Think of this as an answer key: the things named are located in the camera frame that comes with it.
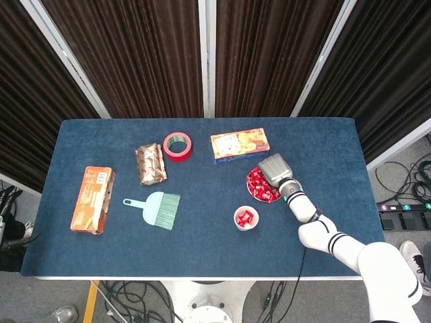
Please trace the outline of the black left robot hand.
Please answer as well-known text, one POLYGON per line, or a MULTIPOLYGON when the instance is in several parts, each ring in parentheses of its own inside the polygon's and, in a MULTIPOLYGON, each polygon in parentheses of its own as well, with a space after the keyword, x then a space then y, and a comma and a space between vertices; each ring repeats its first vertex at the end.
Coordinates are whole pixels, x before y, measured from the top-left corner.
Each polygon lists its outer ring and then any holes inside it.
POLYGON ((11 212, 15 200, 22 193, 22 189, 15 189, 13 186, 1 191, 1 216, 6 216, 11 212))

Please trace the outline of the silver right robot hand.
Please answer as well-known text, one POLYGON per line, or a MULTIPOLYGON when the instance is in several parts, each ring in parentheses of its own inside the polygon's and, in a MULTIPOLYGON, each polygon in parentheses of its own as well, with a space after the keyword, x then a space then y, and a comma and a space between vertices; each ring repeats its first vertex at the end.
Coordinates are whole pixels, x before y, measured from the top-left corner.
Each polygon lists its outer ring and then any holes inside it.
POLYGON ((258 163, 258 167, 266 181, 273 187, 279 187, 285 180, 293 178, 293 171, 285 159, 276 153, 258 163))

